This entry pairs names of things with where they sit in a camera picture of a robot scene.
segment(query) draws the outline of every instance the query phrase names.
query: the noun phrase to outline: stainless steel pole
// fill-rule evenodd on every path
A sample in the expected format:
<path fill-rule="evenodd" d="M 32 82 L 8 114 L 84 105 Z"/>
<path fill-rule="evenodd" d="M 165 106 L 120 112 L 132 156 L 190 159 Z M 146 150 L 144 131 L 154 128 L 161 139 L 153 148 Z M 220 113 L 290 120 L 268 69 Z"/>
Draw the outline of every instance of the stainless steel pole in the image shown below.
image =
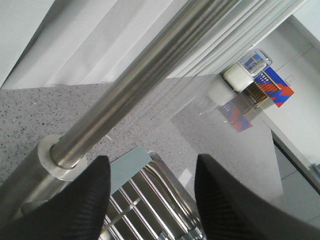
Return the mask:
<path fill-rule="evenodd" d="M 53 161 L 74 167 L 188 51 L 236 0 L 191 0 L 157 35 L 91 109 L 51 149 Z"/>
<path fill-rule="evenodd" d="M 0 226 L 21 216 L 23 204 L 45 201 L 75 179 L 86 167 L 85 153 L 238 3 L 238 0 L 190 0 L 186 3 L 61 139 L 56 135 L 42 139 L 0 186 Z"/>

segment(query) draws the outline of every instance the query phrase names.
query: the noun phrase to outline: metal grill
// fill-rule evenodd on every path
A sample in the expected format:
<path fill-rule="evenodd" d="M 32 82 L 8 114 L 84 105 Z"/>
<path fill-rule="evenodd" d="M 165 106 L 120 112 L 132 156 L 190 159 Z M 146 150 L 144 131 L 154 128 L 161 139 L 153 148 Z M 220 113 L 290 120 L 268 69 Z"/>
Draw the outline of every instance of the metal grill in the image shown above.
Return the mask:
<path fill-rule="evenodd" d="M 202 240 L 198 214 L 156 161 L 111 197 L 100 240 Z"/>

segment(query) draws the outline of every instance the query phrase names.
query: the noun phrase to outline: sheer curtain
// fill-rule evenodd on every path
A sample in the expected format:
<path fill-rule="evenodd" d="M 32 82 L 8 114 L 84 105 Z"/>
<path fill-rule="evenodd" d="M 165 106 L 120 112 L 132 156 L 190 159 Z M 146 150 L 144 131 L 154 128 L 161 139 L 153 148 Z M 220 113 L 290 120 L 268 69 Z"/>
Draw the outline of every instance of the sheer curtain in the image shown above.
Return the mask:
<path fill-rule="evenodd" d="M 4 89 L 113 82 L 187 0 L 56 0 Z M 243 0 L 168 77 L 217 74 L 303 0 Z"/>

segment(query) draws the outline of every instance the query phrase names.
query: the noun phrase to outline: stainless steel tray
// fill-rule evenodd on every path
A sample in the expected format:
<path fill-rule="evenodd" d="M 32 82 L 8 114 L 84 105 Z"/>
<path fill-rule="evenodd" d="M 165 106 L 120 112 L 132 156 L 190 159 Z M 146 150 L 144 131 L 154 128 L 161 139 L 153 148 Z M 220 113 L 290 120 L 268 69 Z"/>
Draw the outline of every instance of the stainless steel tray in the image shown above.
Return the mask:
<path fill-rule="evenodd" d="M 110 197 L 99 239 L 205 239 L 196 210 L 169 180 L 160 157 L 154 152 L 151 157 L 150 163 Z"/>

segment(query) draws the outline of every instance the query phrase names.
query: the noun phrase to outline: grey speckled countertop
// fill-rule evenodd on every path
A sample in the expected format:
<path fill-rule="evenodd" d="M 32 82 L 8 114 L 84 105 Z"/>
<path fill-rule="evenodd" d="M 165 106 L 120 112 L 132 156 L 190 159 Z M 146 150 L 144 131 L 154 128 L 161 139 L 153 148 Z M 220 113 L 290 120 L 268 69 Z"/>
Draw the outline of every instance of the grey speckled countertop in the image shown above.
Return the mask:
<path fill-rule="evenodd" d="M 271 133 L 259 118 L 252 122 L 254 127 L 237 133 L 219 111 L 199 114 L 213 78 L 164 80 L 92 148 L 87 154 L 89 161 L 98 155 L 114 161 L 142 146 L 157 152 L 194 197 L 197 155 L 209 153 L 262 197 L 280 194 Z M 109 86 L 0 90 L 0 181 L 40 139 L 65 133 Z M 263 147 L 256 143 L 257 138 L 264 141 Z"/>

